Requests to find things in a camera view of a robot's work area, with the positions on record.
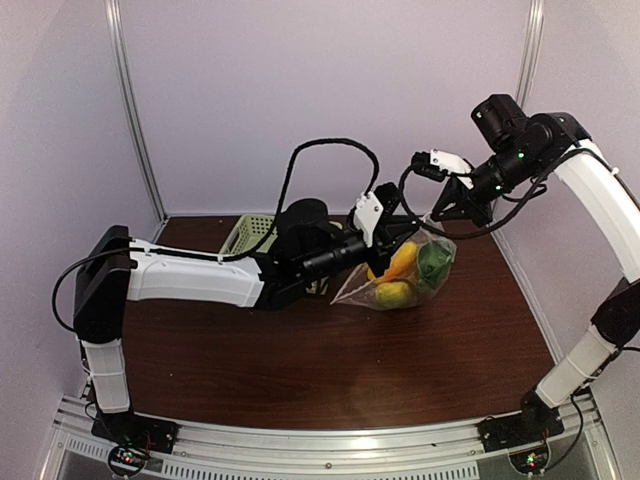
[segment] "white backdrop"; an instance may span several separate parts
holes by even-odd
[[[572,113],[640,196],[640,17],[634,0],[546,2],[540,62],[527,113]],[[604,236],[558,181],[504,228],[566,353],[621,278]],[[640,345],[640,338],[632,342]],[[594,384],[625,479],[640,471],[640,355]]]
[[[84,381],[78,344],[51,314],[57,276],[112,223],[149,238],[156,221],[102,2],[4,1],[0,44],[0,478],[21,480],[41,466],[62,394]]]
[[[471,110],[514,93],[529,2],[122,2],[133,84],[170,214],[272,212],[294,147],[348,136],[397,181],[416,150],[489,150]],[[370,166],[347,147],[301,156],[290,200],[345,212]],[[410,184],[416,208],[441,185]]]

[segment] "wooden table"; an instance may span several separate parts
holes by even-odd
[[[159,243],[215,252],[236,219],[175,218]],[[266,428],[427,424],[516,410],[552,365],[490,236],[458,242],[448,282],[419,308],[329,306],[339,286],[280,312],[130,302],[136,410]]]

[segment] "plastic basket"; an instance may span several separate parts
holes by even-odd
[[[273,215],[243,215],[231,230],[231,233],[225,240],[220,253],[223,255],[237,255],[246,252],[252,248],[258,241],[269,231],[269,227],[273,223]],[[333,225],[342,228],[338,222],[331,222]],[[277,237],[277,231],[272,233],[269,239],[258,249],[260,253],[267,253],[271,244]],[[315,282],[307,292],[315,294],[318,286],[323,285],[326,290],[326,279]]]

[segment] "clear plastic bag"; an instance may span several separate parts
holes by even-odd
[[[331,304],[393,310],[425,303],[449,278],[455,254],[451,240],[420,229],[396,251],[382,277],[374,278],[367,264],[356,267]]]

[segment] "ventilation grille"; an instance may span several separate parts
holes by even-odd
[[[109,454],[109,449],[99,443],[73,437],[69,440],[67,449],[74,453],[84,455],[85,457],[95,458],[96,460],[106,460]]]
[[[221,473],[218,469],[185,465],[178,462],[166,461],[162,468],[165,478],[175,480],[292,480],[294,477],[263,476],[263,475],[238,475]],[[429,468],[399,476],[363,476],[363,475],[336,475],[332,478],[349,480],[479,480],[478,466],[475,462],[467,462],[461,465],[444,468]]]

